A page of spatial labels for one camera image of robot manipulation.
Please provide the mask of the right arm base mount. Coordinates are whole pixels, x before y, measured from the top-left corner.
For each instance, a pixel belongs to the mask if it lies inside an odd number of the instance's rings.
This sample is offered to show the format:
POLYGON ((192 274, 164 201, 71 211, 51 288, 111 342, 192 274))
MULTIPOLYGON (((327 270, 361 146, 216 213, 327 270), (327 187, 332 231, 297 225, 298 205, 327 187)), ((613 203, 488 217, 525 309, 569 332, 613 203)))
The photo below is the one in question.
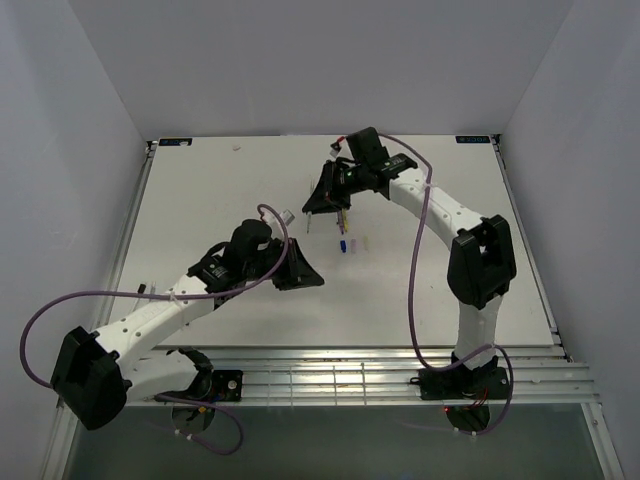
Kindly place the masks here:
POLYGON ((419 388, 422 400, 506 400, 511 389, 506 369, 492 365, 445 372, 421 369, 409 384, 419 388))

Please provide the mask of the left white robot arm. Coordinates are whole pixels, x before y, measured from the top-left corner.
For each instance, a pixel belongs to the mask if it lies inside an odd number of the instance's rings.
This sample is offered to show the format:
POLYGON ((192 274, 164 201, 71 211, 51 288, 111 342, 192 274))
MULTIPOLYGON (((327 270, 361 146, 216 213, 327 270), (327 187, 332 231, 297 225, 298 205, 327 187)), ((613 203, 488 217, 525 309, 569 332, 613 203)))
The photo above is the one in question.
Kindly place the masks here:
POLYGON ((216 386, 210 360, 192 347, 164 356, 151 351, 193 321, 265 278, 279 291, 319 287, 322 276, 294 238, 276 238, 270 225, 242 222, 227 242, 211 247, 188 268, 163 300, 153 300, 94 332, 69 332, 51 378, 53 390, 88 430, 99 429, 129 402, 168 395, 188 403, 211 402, 216 386))

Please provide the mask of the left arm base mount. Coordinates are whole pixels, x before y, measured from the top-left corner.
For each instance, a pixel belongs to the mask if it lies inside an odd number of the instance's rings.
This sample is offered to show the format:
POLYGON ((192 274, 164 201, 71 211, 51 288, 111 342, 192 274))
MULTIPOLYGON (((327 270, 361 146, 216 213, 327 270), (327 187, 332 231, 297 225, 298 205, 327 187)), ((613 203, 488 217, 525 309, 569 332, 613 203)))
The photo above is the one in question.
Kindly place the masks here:
POLYGON ((242 370, 216 370, 203 352, 192 347, 169 350, 167 356, 175 360, 187 360, 196 375, 187 386, 162 390, 161 394, 207 402, 239 402, 242 399, 244 375, 242 370))

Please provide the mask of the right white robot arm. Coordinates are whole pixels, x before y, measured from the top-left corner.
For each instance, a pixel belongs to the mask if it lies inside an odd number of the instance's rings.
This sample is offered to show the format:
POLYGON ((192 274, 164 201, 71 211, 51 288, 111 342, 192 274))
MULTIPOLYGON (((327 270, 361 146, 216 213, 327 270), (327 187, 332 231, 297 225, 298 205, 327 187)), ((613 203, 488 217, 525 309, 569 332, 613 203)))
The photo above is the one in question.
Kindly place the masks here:
POLYGON ((373 127, 338 138, 302 211, 346 211, 353 195, 372 191, 412 213, 418 236, 431 230, 449 251, 446 280, 459 305, 457 340, 449 365, 424 362, 412 382, 424 400, 505 399, 511 384, 498 364, 496 326, 517 273, 510 225, 500 215, 462 206, 433 185, 433 168, 415 149, 392 154, 385 138, 373 127))

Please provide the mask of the yellow highlighter pen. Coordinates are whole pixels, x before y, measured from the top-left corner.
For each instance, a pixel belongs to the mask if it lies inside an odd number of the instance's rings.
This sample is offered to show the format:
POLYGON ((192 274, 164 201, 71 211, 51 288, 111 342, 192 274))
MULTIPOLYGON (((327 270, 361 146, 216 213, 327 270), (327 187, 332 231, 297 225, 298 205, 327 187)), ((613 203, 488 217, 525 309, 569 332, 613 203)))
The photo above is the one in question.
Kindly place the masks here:
POLYGON ((348 233, 349 224, 348 224, 348 216, 347 216, 347 210, 346 209, 342 210, 341 218, 342 218, 343 232, 344 233, 348 233))

